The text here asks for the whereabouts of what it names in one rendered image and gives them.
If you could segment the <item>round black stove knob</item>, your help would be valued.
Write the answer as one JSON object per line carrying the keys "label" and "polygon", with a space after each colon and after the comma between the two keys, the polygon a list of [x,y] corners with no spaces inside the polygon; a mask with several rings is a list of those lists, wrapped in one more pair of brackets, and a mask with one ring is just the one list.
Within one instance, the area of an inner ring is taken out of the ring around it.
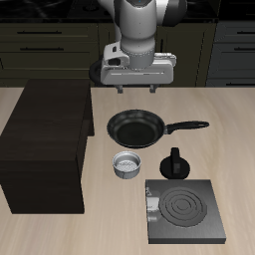
{"label": "round black stove knob", "polygon": [[185,179],[190,172],[190,165],[180,156],[179,148],[173,147],[170,156],[161,161],[159,171],[167,179]]}

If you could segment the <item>dark grey stove plate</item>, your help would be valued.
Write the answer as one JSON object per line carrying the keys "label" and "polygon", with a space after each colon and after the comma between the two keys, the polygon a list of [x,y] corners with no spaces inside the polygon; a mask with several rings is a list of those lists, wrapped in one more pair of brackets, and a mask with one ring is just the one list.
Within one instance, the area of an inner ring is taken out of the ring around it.
{"label": "dark grey stove plate", "polygon": [[225,243],[209,179],[148,179],[145,201],[149,244]]}

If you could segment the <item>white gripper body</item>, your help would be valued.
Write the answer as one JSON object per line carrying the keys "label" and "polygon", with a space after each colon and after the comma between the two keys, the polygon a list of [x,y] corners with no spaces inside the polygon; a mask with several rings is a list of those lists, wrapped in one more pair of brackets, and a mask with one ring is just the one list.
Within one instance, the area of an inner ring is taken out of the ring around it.
{"label": "white gripper body", "polygon": [[104,85],[160,85],[173,82],[176,57],[170,53],[155,53],[153,63],[141,70],[132,70],[126,58],[117,58],[110,65],[102,60],[101,83]]}

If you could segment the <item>grey fluted ramekin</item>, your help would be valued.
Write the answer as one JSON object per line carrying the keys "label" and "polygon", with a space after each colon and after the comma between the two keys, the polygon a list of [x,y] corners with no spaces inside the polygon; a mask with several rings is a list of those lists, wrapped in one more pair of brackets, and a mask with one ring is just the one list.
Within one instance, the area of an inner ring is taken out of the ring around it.
{"label": "grey fluted ramekin", "polygon": [[121,151],[113,157],[113,168],[117,177],[132,179],[139,174],[141,159],[132,151]]}

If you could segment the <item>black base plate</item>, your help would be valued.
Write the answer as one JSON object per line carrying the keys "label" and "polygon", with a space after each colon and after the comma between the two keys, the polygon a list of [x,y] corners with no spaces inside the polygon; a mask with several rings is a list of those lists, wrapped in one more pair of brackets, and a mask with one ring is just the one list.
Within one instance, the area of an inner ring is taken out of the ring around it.
{"label": "black base plate", "polygon": [[90,76],[90,79],[95,83],[96,87],[103,86],[101,82],[101,68],[102,68],[102,60],[97,60],[90,66],[89,76]]}

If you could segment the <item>dark wooden cabinet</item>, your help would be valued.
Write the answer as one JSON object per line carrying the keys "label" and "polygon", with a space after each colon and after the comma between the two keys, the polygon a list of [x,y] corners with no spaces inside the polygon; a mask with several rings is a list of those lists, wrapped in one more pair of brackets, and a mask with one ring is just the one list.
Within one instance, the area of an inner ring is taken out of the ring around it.
{"label": "dark wooden cabinet", "polygon": [[87,80],[30,80],[0,135],[0,185],[14,214],[82,214]]}

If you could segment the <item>dark olive kitchen cupboards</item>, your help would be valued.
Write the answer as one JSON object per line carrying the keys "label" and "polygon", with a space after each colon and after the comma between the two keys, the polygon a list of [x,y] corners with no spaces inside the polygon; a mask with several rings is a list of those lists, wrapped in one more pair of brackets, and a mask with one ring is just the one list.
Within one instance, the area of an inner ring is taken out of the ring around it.
{"label": "dark olive kitchen cupboards", "polygon": [[[157,28],[155,50],[176,56],[174,87],[205,85],[216,25]],[[112,23],[0,24],[0,87],[30,79],[86,79],[104,47],[116,40]]]}

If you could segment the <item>black frying pan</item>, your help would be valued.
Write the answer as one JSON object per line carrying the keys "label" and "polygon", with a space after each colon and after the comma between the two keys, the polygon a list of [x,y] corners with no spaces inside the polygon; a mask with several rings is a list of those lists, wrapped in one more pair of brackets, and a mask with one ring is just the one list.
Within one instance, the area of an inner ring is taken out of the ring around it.
{"label": "black frying pan", "polygon": [[207,128],[208,122],[190,121],[166,125],[158,115],[144,110],[120,112],[108,122],[109,136],[127,148],[145,148],[158,142],[165,134],[179,129]]}

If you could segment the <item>dark grey kitchen drawers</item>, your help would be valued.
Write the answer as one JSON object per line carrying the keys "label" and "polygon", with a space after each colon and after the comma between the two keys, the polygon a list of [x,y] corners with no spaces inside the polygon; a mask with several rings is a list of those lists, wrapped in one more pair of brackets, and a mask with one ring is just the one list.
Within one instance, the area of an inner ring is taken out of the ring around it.
{"label": "dark grey kitchen drawers", "polygon": [[206,86],[255,87],[255,21],[217,24]]}

